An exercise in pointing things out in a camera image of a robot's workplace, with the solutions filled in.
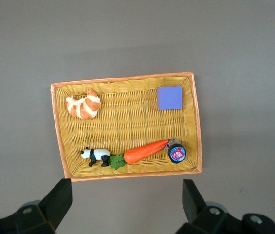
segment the gray floor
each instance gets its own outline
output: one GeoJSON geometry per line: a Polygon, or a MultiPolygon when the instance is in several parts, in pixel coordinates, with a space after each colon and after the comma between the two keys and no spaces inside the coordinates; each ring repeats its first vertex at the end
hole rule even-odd
{"type": "Polygon", "coordinates": [[[195,73],[198,175],[73,184],[67,233],[175,233],[182,180],[275,221],[275,0],[0,1],[0,215],[63,178],[50,84],[195,73]]]}

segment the toy panda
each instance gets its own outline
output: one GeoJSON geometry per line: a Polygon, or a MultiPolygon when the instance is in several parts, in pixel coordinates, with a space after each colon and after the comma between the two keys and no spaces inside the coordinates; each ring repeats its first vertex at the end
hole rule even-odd
{"type": "Polygon", "coordinates": [[[103,164],[101,166],[107,167],[109,166],[108,161],[110,158],[110,152],[105,149],[89,149],[86,147],[84,151],[81,150],[81,157],[89,158],[91,160],[89,167],[93,166],[97,160],[102,160],[103,164]]]}

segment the wicker basket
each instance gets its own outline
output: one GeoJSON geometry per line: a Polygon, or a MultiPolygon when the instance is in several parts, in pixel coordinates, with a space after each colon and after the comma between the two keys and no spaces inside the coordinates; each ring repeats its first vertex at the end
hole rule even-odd
{"type": "Polygon", "coordinates": [[[83,181],[202,171],[199,110],[192,72],[61,82],[51,85],[51,94],[66,178],[83,181]],[[156,89],[166,86],[182,86],[182,109],[158,109],[156,89]],[[75,99],[80,99],[86,95],[88,87],[101,99],[97,116],[92,120],[72,117],[65,106],[66,97],[73,94],[75,99]],[[165,149],[118,170],[101,167],[101,163],[89,167],[90,160],[80,157],[80,151],[86,146],[105,148],[115,155],[171,138],[179,139],[188,152],[181,163],[172,163],[165,149]]]}

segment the purple square box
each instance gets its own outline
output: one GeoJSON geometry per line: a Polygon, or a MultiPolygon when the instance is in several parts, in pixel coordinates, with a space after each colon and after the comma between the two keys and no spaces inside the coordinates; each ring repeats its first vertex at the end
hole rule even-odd
{"type": "Polygon", "coordinates": [[[157,101],[160,110],[174,110],[182,108],[182,87],[157,88],[157,101]]]}

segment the croissant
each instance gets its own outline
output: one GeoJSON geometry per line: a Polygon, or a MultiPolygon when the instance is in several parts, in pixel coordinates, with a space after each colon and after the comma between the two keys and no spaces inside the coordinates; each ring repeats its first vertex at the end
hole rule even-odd
{"type": "Polygon", "coordinates": [[[73,95],[66,98],[66,107],[72,116],[80,119],[93,119],[96,116],[100,99],[93,89],[88,88],[87,92],[87,96],[80,100],[75,100],[73,95]]]}

